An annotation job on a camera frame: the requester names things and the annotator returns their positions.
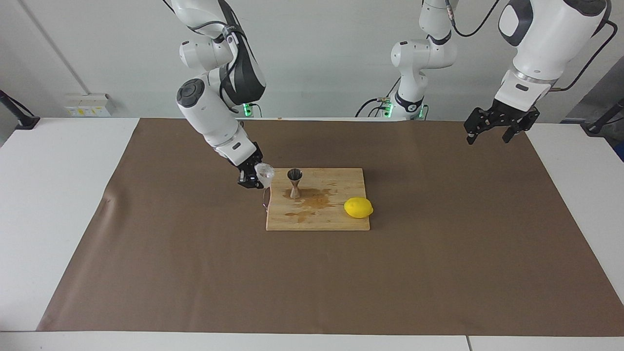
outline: green indicator light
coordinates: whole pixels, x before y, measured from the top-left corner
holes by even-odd
[[[421,106],[421,111],[418,114],[418,118],[416,120],[417,121],[426,121],[428,114],[429,114],[429,105],[422,105]]]
[[[392,110],[393,109],[394,109],[394,104],[389,102],[388,106],[386,107],[386,111],[387,111],[387,112],[385,112],[386,117],[390,118],[392,116]]]
[[[253,113],[253,111],[251,110],[251,106],[249,106],[249,104],[243,104],[243,110],[245,110],[246,117],[251,116],[251,114]]]

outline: cutting board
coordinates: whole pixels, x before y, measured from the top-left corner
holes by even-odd
[[[301,168],[301,197],[290,198],[289,168],[275,169],[266,229],[370,230],[368,218],[350,217],[343,208],[352,197],[366,197],[361,168]]]

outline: black stand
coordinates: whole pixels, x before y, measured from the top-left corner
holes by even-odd
[[[611,107],[609,111],[607,111],[607,113],[605,113],[596,122],[592,124],[581,123],[581,128],[583,128],[583,130],[587,133],[587,135],[595,136],[595,134],[600,133],[600,131],[602,130],[602,127],[604,127],[608,121],[613,119],[615,115],[620,113],[622,109],[624,109],[624,99],[620,100],[620,102],[618,102],[613,107]]]
[[[6,108],[8,108],[15,117],[17,117],[19,124],[17,125],[17,127],[15,127],[15,129],[18,131],[30,131],[31,129],[35,128],[35,126],[41,119],[40,117],[31,117],[25,115],[25,113],[23,113],[17,106],[15,106],[11,98],[2,90],[0,90],[0,102],[2,103],[2,105],[5,105]]]

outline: brown paper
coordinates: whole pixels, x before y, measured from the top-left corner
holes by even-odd
[[[39,330],[622,336],[529,140],[455,122],[247,122],[274,167],[361,167],[369,232],[267,232],[185,120],[142,119]]]

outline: metal jigger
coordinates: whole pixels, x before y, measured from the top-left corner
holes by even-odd
[[[299,199],[301,197],[301,192],[298,188],[301,177],[303,177],[303,172],[300,169],[293,168],[288,171],[288,179],[293,184],[293,190],[290,192],[291,199]]]

